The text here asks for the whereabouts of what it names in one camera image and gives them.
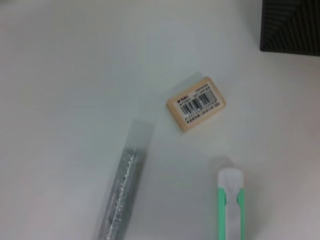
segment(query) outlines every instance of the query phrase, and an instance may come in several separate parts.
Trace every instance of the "white table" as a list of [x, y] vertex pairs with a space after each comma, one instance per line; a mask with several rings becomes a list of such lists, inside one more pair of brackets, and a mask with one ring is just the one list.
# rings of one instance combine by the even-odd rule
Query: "white table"
[[[259, 51], [261, 1], [54, 0], [0, 18], [0, 239], [96, 240], [130, 123], [156, 119], [127, 240], [215, 240], [222, 165], [248, 240], [320, 235], [320, 58]], [[227, 101], [186, 134], [166, 94]]]

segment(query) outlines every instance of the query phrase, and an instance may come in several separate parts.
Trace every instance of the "black object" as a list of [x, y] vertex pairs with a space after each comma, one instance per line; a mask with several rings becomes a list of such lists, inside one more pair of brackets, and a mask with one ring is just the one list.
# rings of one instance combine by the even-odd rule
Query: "black object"
[[263, 0], [260, 50], [320, 56], [320, 0]]

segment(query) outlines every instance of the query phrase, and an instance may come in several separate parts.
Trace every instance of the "barcode label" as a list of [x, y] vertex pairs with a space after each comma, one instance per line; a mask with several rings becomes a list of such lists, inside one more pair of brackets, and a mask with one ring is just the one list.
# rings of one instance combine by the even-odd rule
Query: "barcode label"
[[214, 94], [214, 89], [208, 83], [176, 101], [176, 107], [179, 108], [186, 124], [191, 124], [220, 104], [221, 102]]

